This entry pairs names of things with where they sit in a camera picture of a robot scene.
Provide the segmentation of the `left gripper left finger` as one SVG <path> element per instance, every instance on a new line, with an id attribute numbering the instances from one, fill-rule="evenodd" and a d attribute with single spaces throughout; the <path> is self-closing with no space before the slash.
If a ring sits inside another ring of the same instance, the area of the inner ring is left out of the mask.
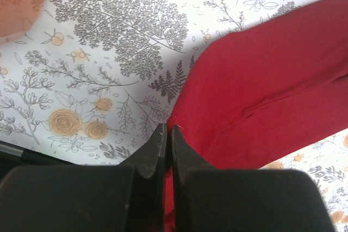
<path id="1" fill-rule="evenodd" d="M 166 125 L 119 165 L 21 165 L 1 180 L 1 231 L 163 231 Z"/>

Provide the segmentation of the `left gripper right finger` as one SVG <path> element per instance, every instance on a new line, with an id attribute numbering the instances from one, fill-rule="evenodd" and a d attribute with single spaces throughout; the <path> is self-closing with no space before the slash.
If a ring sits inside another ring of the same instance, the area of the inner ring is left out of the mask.
<path id="1" fill-rule="evenodd" d="M 297 170 L 219 170 L 171 134 L 177 231 L 333 231 L 320 193 Z"/>

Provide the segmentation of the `red t shirt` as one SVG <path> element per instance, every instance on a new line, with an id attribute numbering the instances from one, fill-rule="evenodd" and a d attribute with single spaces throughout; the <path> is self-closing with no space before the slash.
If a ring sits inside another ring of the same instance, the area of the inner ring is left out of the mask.
<path id="1" fill-rule="evenodd" d="M 260 168 L 347 128 L 347 0 L 214 41 L 167 122 L 216 167 Z"/>

